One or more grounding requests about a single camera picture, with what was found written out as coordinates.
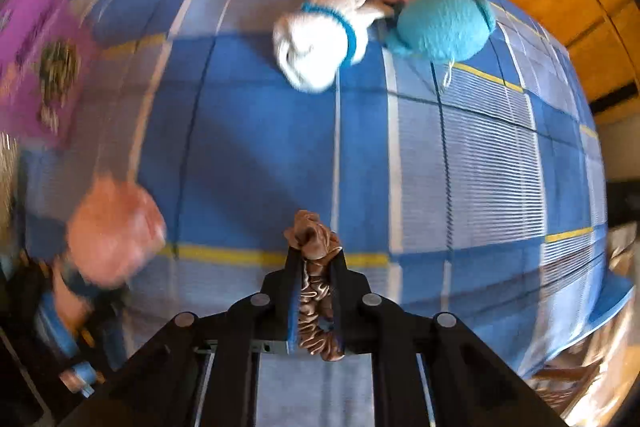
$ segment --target white plush toy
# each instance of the white plush toy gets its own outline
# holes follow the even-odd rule
[[[320,92],[334,82],[338,68],[364,57],[374,20],[391,8],[366,0],[310,0],[296,13],[283,15],[273,28],[276,60],[290,84]]]

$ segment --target blue checkered tablecloth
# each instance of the blue checkered tablecloth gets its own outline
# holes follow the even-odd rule
[[[30,253],[65,248],[94,172],[146,187],[170,246],[132,281],[133,349],[179,311],[212,314],[256,291],[307,208],[375,291],[411,312],[453,311],[530,374],[584,334],[606,273],[600,146],[567,51],[508,0],[489,0],[496,31],[443,95],[442,67],[390,55],[383,22],[335,88],[303,94],[271,44],[276,18],[302,1],[72,0],[105,50],[69,149],[23,154]],[[603,314],[629,288],[615,295]],[[358,357],[262,369],[313,380],[305,394],[319,405],[298,404],[296,424],[321,414],[324,426],[368,422],[369,370]],[[329,395],[343,407],[322,409]],[[263,401],[263,425],[280,425],[278,404]],[[324,412],[305,409],[316,405]]]

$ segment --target brown scrunchie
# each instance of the brown scrunchie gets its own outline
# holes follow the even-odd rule
[[[284,232],[289,245],[302,252],[303,272],[300,292],[298,333],[300,347],[312,355],[320,353],[323,360],[333,362],[344,357],[338,349],[333,331],[324,331],[319,326],[319,317],[331,321],[334,312],[331,306],[331,288],[327,282],[326,269],[342,249],[335,232],[320,223],[320,216],[299,210],[293,227]]]

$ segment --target blue plush toy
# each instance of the blue plush toy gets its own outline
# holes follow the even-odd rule
[[[386,45],[395,54],[419,54],[452,65],[478,53],[494,29],[487,0],[410,0]]]

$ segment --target blue collar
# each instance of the blue collar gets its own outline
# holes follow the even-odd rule
[[[320,6],[319,4],[312,4],[310,2],[302,3],[301,10],[304,13],[321,13],[323,15],[328,15],[342,26],[342,28],[344,28],[344,32],[347,34],[347,55],[344,57],[340,67],[350,66],[351,61],[353,60],[353,55],[356,54],[356,32],[354,31],[353,26],[349,24],[348,20],[345,19],[338,10],[334,10],[327,6]]]

